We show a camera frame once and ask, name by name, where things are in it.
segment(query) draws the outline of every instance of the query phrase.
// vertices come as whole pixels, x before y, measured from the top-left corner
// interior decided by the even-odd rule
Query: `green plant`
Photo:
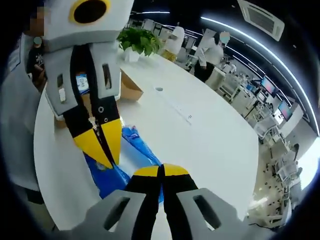
[[[152,53],[157,53],[160,49],[161,43],[159,39],[149,30],[125,28],[118,36],[120,47],[126,50],[132,47],[132,50],[149,56]]]

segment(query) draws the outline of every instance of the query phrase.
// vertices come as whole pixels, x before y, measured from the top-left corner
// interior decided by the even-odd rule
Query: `white flower pot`
[[[136,63],[140,58],[140,54],[128,47],[123,53],[123,58],[125,62]]]

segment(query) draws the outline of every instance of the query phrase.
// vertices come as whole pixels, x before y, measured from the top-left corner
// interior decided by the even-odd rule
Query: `cardboard box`
[[[141,88],[123,71],[121,70],[121,97],[117,101],[121,101],[121,99],[128,99],[132,101],[138,101],[142,94],[144,93]],[[93,117],[91,111],[91,102],[90,102],[90,93],[84,94],[81,96],[83,100],[83,104],[88,110],[89,116]],[[67,125],[64,120],[57,120],[54,118],[54,124],[57,128],[63,129]]]

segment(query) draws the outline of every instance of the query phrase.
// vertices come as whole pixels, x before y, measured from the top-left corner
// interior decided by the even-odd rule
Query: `white conference table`
[[[144,91],[138,102],[118,105],[125,123],[137,127],[162,163],[187,169],[199,188],[232,205],[243,220],[258,168],[258,136],[250,125],[206,84],[159,55],[135,63],[119,58],[118,64]],[[55,128],[44,92],[35,121],[34,162],[44,202],[60,230],[82,222],[101,200],[68,129]],[[132,174],[129,165],[121,153],[120,167]],[[170,238],[161,205],[152,239]]]

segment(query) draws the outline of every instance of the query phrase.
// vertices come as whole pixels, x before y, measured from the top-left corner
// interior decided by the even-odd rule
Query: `potted plant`
[[[123,29],[117,39],[127,62],[137,62],[142,53],[145,56],[157,53],[161,45],[151,31],[132,27]]]

